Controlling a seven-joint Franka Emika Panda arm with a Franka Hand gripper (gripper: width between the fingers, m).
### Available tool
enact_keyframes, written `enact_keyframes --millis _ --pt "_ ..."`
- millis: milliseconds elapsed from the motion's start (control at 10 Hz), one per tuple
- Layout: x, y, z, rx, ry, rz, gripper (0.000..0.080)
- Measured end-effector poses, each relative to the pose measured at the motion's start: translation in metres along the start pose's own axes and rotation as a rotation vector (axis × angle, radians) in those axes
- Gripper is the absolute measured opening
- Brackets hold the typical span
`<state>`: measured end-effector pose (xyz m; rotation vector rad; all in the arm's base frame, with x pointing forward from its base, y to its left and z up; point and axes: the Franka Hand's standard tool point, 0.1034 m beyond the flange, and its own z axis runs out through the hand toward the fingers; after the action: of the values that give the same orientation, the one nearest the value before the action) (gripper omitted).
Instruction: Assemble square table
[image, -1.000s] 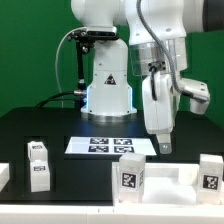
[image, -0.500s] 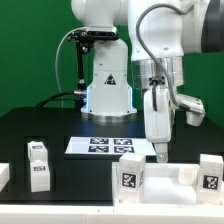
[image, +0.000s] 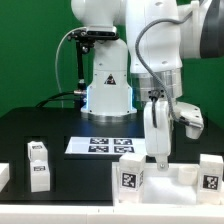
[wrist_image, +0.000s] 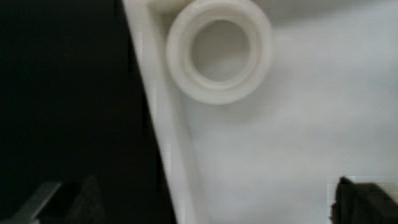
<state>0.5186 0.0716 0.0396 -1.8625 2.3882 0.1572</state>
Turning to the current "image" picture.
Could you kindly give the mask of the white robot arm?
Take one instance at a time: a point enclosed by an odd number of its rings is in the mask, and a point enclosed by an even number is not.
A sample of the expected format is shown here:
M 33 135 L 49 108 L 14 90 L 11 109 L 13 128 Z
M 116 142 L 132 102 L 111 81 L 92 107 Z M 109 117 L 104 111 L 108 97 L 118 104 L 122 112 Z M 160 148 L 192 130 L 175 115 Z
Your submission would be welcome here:
M 94 49 L 82 114 L 105 121 L 144 103 L 147 154 L 167 170 L 173 123 L 192 139 L 203 131 L 200 109 L 177 101 L 182 60 L 224 56 L 224 0 L 71 0 L 71 8 L 84 25 L 81 50 Z

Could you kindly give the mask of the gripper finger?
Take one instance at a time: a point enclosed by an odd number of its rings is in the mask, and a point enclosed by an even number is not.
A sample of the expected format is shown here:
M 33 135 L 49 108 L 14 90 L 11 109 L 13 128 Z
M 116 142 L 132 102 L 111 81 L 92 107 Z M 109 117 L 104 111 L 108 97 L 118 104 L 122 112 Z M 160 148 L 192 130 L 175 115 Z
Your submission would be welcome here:
M 159 170 L 167 170 L 168 169 L 168 157 L 164 155 L 156 156 L 157 168 Z

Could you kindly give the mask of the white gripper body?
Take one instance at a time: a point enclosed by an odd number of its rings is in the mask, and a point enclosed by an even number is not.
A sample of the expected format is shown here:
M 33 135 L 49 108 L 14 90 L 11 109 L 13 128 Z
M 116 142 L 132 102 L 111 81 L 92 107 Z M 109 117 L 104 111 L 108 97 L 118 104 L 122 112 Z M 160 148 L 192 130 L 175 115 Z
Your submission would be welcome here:
M 171 152 L 172 121 L 167 101 L 153 100 L 143 113 L 146 151 L 150 157 L 168 157 Z

